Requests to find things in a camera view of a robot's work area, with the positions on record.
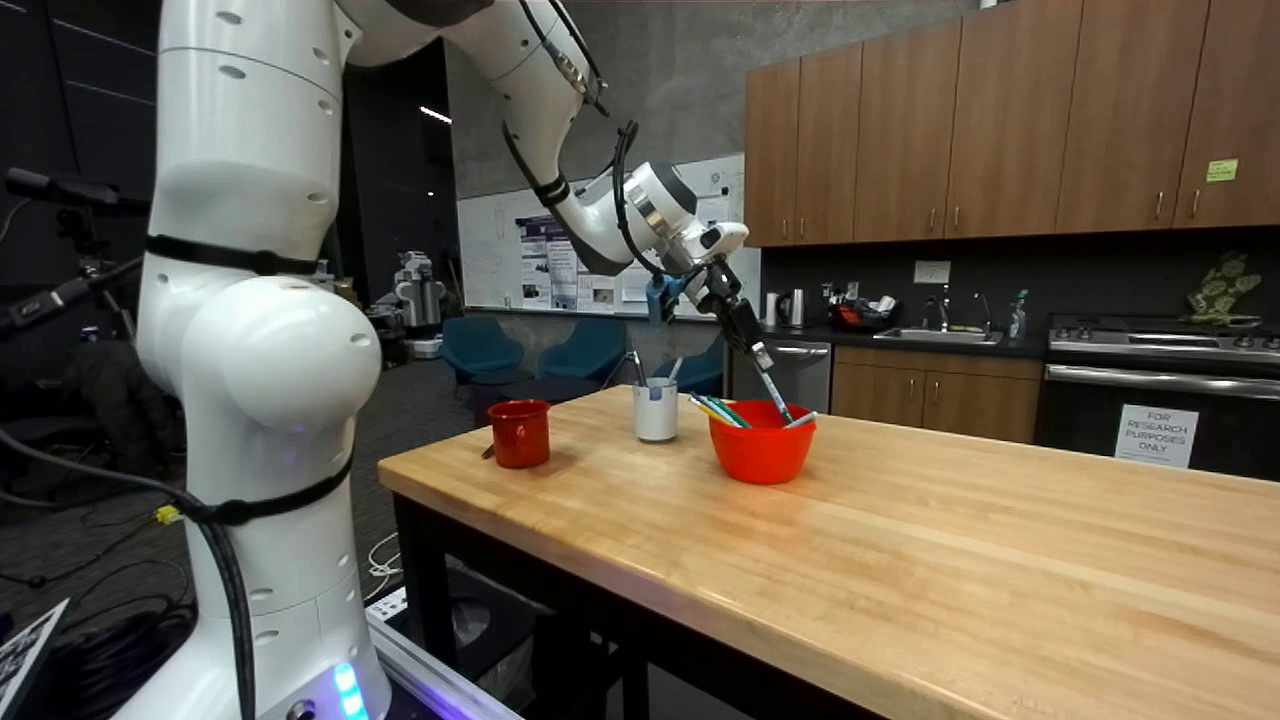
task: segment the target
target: oven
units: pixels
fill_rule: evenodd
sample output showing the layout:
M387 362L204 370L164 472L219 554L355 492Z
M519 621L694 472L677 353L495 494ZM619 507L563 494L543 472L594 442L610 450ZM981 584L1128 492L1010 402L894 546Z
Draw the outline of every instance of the oven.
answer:
M1280 332L1181 319L1058 319L1038 442L1280 481Z

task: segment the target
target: dishwasher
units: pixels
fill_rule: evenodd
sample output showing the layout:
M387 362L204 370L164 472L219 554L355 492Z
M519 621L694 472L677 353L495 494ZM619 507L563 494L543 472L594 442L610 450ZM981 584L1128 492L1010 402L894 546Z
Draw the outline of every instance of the dishwasher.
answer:
M830 344L828 340L768 340L771 382L787 402L830 410ZM734 348L729 367L729 396L768 398L752 353Z

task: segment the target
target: upper cabinet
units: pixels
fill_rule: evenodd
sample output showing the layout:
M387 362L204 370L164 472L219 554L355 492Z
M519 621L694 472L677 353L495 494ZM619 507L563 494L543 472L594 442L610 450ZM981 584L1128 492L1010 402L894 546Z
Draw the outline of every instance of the upper cabinet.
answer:
M746 72L743 210L754 246L794 243L801 61Z
M943 234L1051 232L1079 0L967 12Z
M1171 225L1203 14L1208 0L1084 0L1058 232Z
M865 44L849 241L938 234L949 210L956 61L959 25Z
M1280 2L1217 0L1174 225L1280 225Z
M1275 36L1275 0L1010 0L759 67L752 234L1280 225Z

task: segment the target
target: red bowl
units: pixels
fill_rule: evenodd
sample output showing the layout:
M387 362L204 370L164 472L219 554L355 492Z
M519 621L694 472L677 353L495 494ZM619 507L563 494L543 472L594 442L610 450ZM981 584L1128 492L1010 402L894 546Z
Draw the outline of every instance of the red bowl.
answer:
M732 428L708 417L708 432L721 457L725 477L743 483L787 483L801 477L815 421L785 428L785 417L768 398L729 398L729 406L746 421Z

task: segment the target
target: whiteboard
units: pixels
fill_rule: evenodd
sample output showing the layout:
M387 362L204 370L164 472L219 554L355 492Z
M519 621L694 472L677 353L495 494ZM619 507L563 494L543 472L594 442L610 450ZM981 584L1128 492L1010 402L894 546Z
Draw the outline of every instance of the whiteboard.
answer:
M714 157L677 164L677 176L694 192L699 220L743 214L743 157ZM570 312L570 314L642 314L642 263L619 275L590 275L556 220L532 192L473 197L455 205L464 307L504 312ZM743 283L743 299L759 307L759 246L738 246L729 266ZM683 319L712 319L689 299L677 305Z

